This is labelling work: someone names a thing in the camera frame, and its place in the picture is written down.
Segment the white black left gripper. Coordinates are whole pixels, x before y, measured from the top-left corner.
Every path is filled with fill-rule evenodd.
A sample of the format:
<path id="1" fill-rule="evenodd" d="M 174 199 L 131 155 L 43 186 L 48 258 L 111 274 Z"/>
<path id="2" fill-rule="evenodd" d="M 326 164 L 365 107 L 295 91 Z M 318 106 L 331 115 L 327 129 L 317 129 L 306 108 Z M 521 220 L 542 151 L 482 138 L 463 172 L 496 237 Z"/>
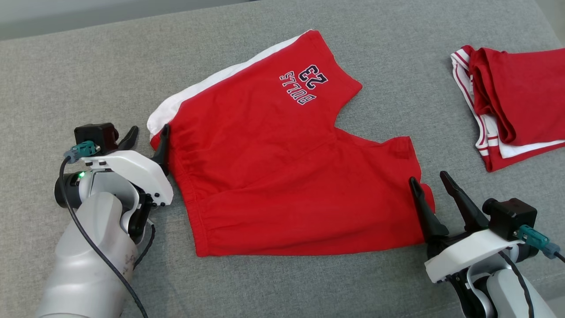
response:
<path id="1" fill-rule="evenodd" d="M 87 171 L 65 174 L 55 183 L 55 201 L 63 208 L 67 203 L 65 193 L 72 208 L 79 206 L 87 198 L 110 193 L 118 198 L 127 209 L 137 209 L 142 197 L 149 195 L 158 206 L 169 205 L 173 199 L 173 189 L 166 175 L 168 169 L 168 149 L 171 128 L 165 124 L 159 133 L 159 143 L 154 156 L 149 159 L 133 150 L 139 136 L 139 127 L 133 125 L 125 137 L 117 143 L 117 150 L 105 156 L 83 157 L 88 165 Z"/>

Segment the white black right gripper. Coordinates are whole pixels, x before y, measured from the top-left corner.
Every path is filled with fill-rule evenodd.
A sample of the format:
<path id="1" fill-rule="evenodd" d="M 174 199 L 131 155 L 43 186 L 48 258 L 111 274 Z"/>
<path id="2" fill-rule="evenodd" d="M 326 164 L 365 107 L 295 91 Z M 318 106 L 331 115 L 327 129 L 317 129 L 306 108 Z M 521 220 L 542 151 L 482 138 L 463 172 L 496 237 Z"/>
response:
<path id="1" fill-rule="evenodd" d="M 447 171 L 440 171 L 440 179 L 447 193 L 454 199 L 464 220 L 464 230 L 473 233 L 458 243 L 447 247 L 439 255 L 425 262 L 426 274 L 433 283 L 446 280 L 461 270 L 470 269 L 472 275 L 494 273 L 506 268 L 499 252 L 514 248 L 522 240 L 506 240 L 488 227 L 489 220 Z M 426 243 L 449 235 L 448 228 L 440 223 L 426 201 L 421 184 L 410 177 L 409 186 L 415 203 L 418 221 Z"/>

